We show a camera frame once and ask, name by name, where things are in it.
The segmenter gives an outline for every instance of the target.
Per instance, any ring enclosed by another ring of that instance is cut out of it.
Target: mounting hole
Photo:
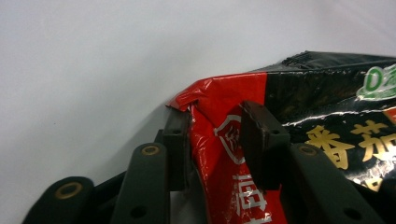
[[[344,213],[347,217],[350,217],[354,220],[361,220],[361,213],[353,208],[344,208]]]
[[[278,131],[278,130],[271,130],[271,132],[270,133],[273,133],[273,134],[279,134],[280,132]]]
[[[140,218],[146,215],[148,209],[145,206],[137,206],[131,210],[131,217]]]
[[[57,199],[68,199],[76,196],[82,190],[82,185],[78,182],[70,182],[62,185],[55,191],[55,197]]]
[[[307,156],[315,156],[317,155],[317,151],[312,147],[301,146],[298,148],[301,152],[303,152]]]
[[[152,156],[155,154],[158,154],[160,152],[160,149],[156,146],[148,146],[148,147],[144,147],[142,149],[142,154],[146,155],[146,156]]]

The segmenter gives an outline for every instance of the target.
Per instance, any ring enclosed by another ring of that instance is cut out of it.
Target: plastic bag
[[[370,68],[395,63],[390,57],[305,52],[251,73],[199,80],[179,93],[169,105],[192,114],[192,158],[208,222],[286,223],[279,190],[264,194],[257,189],[238,144],[242,101],[265,104],[290,127],[292,139],[306,141],[298,138],[306,132],[290,125],[294,119],[309,119],[307,111],[355,99]]]

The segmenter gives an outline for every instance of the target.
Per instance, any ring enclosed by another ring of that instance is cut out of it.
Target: red label
[[[384,110],[384,114],[392,123],[396,124],[396,107]]]
[[[263,104],[265,73],[197,81],[169,105],[192,114],[192,157],[206,196],[208,223],[286,223],[279,191],[260,192],[239,146],[244,100]]]

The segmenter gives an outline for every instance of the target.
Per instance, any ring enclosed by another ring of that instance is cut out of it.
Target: white wall
[[[53,182],[99,184],[193,81],[306,49],[396,56],[395,1],[0,2],[0,223]]]

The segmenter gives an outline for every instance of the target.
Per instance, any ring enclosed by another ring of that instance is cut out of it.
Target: brass grommet
[[[315,156],[318,154],[317,151],[314,150],[312,147],[301,146],[298,149],[307,156]]]
[[[152,156],[155,154],[158,154],[160,152],[160,149],[156,146],[148,146],[148,147],[144,147],[142,149],[142,154],[146,155],[146,156]]]
[[[70,192],[64,192],[65,189],[67,188],[74,188]],[[82,190],[82,185],[78,182],[70,182],[67,184],[62,185],[60,188],[58,188],[55,192],[55,197],[57,199],[68,199],[76,196],[79,194],[79,192]]]

